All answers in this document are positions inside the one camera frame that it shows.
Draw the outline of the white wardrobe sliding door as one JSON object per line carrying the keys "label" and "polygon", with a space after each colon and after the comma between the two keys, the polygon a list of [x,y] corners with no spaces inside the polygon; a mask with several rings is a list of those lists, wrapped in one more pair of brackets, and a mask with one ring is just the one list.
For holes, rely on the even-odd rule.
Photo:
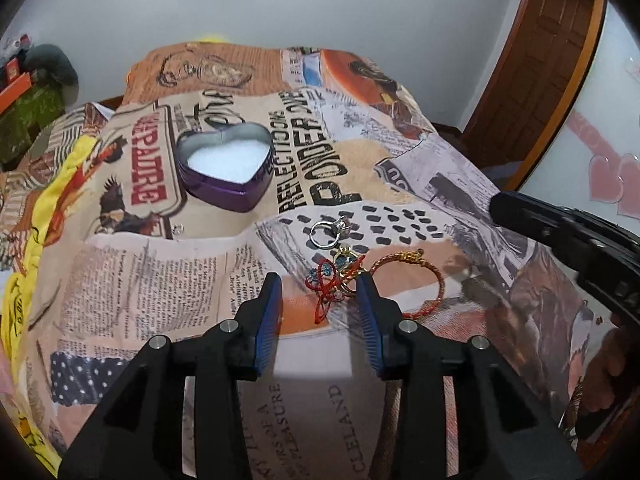
{"label": "white wardrobe sliding door", "polygon": [[639,41],[608,4],[582,90],[521,191],[638,233],[639,92]]}

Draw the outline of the orange box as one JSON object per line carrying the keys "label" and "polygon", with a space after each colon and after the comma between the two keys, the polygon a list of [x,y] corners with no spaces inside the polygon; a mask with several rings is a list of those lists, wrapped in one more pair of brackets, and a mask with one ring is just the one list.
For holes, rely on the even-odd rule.
{"label": "orange box", "polygon": [[4,113],[27,90],[32,88],[32,78],[21,69],[18,58],[11,58],[4,66],[6,85],[0,93],[0,113]]}

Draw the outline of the brown wooden door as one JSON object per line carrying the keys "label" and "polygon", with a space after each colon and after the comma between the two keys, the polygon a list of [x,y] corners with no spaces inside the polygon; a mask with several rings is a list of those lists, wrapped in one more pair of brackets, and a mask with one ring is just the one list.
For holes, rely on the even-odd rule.
{"label": "brown wooden door", "polygon": [[502,190],[519,188],[574,104],[596,52],[605,0],[521,0],[462,134],[466,156]]}

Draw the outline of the grey plush pillow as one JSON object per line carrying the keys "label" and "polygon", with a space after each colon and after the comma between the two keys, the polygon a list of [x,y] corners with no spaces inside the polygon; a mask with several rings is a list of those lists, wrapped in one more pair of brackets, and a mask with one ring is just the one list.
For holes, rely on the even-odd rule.
{"label": "grey plush pillow", "polygon": [[44,70],[61,87],[66,107],[76,103],[79,94],[78,73],[60,47],[55,44],[30,47],[25,55],[25,67],[30,72]]}

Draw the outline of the printed newspaper pattern bedspread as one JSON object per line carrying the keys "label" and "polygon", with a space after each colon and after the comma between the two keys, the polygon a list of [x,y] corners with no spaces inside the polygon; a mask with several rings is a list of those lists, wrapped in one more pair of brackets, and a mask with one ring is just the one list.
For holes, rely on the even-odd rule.
{"label": "printed newspaper pattern bedspread", "polygon": [[[266,127],[273,177],[249,212],[186,192],[186,131]],[[152,51],[122,104],[44,127],[1,177],[1,400],[58,470],[81,425],[151,336],[198,336],[283,281],[271,372],[241,391],[259,479],[377,479],[399,390],[374,377],[350,300],[323,320],[305,280],[332,222],[384,294],[435,334],[487,336],[557,422],[577,417],[593,313],[548,250],[492,226],[493,185],[411,94],[334,50],[187,42]]]}

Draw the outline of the purple heart-shaped tin box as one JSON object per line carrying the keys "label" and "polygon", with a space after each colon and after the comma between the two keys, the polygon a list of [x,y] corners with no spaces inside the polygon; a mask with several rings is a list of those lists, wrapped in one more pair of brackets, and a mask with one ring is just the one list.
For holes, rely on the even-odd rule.
{"label": "purple heart-shaped tin box", "polygon": [[256,122],[186,131],[174,153],[186,192],[228,211],[254,209],[273,177],[272,137]]}

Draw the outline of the yellow plastic chair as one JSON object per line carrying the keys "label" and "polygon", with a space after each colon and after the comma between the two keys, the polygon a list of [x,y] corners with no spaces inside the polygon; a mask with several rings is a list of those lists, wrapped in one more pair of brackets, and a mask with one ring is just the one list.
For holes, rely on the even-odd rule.
{"label": "yellow plastic chair", "polygon": [[228,40],[224,39],[221,36],[204,36],[198,39],[199,42],[204,42],[204,44],[228,44]]}

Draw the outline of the green patterned cloth pile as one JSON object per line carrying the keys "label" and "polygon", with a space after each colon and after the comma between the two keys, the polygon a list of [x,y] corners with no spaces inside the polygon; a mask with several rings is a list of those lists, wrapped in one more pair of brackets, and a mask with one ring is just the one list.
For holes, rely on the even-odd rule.
{"label": "green patterned cloth pile", "polygon": [[58,84],[37,84],[1,114],[2,166],[22,157],[40,131],[64,113]]}

